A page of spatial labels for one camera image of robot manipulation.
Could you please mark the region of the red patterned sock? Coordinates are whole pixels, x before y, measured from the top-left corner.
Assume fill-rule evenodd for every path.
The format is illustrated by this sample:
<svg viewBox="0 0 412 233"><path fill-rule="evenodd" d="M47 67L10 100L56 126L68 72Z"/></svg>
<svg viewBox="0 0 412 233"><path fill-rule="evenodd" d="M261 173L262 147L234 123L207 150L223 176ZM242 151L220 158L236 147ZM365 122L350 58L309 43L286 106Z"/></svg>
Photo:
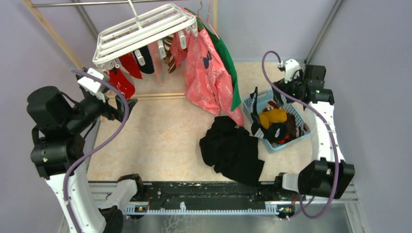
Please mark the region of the red patterned sock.
<svg viewBox="0 0 412 233"><path fill-rule="evenodd" d="M109 70L109 83L119 90L126 99L130 99L135 93L135 86L126 78L120 68Z"/></svg>

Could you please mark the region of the mustard yellow striped sock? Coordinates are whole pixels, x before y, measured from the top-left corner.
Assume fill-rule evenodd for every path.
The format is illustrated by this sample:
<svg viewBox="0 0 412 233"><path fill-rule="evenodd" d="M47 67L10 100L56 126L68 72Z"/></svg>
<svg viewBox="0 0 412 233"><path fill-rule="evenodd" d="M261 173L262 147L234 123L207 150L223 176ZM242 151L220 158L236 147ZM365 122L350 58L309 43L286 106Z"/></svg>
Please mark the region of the mustard yellow striped sock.
<svg viewBox="0 0 412 233"><path fill-rule="evenodd" d="M284 123L287 120L287 112L282 109L272 109L258 115L263 128L269 129L274 123Z"/></svg>

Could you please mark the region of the dark navy short sock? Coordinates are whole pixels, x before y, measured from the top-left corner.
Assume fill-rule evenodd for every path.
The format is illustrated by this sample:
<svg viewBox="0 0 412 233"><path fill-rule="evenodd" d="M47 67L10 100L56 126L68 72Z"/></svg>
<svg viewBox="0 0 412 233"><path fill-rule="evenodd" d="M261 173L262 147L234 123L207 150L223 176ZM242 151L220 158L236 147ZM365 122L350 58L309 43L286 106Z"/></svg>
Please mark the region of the dark navy short sock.
<svg viewBox="0 0 412 233"><path fill-rule="evenodd" d="M288 129L285 123L273 123L267 130L266 139L270 143L278 143L285 139Z"/></svg>

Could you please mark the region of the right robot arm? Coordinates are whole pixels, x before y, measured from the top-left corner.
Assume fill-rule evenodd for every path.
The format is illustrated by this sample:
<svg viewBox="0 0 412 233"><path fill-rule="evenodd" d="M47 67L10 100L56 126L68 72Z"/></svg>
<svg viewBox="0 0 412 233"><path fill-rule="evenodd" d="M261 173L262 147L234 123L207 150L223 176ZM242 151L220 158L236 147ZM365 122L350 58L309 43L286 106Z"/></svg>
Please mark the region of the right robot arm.
<svg viewBox="0 0 412 233"><path fill-rule="evenodd" d="M292 192L327 198L331 193L340 199L350 185L355 168L348 164L337 140L334 124L334 96L325 85L325 66L308 65L302 69L293 59L279 66L285 77L275 82L281 90L274 90L280 104L295 100L303 102L306 124L310 130L312 161L298 174L280 173L274 195L286 200Z"/></svg>

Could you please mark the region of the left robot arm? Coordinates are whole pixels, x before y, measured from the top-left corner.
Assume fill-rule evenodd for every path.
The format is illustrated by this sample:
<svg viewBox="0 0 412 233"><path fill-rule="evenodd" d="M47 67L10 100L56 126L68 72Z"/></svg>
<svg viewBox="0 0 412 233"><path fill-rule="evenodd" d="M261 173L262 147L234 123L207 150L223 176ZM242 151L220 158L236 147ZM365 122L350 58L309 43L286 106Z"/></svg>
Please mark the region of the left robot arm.
<svg viewBox="0 0 412 233"><path fill-rule="evenodd" d="M138 174L121 176L114 191L98 206L87 180L81 133L100 117L122 121L137 100L116 97L116 107L85 93L76 102L57 87L45 86L27 98L27 112L35 121L31 161L56 195L72 233L120 233L129 201L144 198L146 188Z"/></svg>

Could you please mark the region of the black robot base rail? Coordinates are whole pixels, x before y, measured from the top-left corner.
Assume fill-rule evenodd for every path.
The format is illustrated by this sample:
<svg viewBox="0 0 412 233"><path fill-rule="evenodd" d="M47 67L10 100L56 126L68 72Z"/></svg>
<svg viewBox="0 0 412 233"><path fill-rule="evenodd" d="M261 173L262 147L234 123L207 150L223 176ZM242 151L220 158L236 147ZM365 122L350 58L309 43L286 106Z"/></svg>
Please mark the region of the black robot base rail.
<svg viewBox="0 0 412 233"><path fill-rule="evenodd" d="M298 212L299 196L282 196L273 182L256 187L236 182L144 182L143 190L123 208L131 217L145 215L258 215L287 220Z"/></svg>

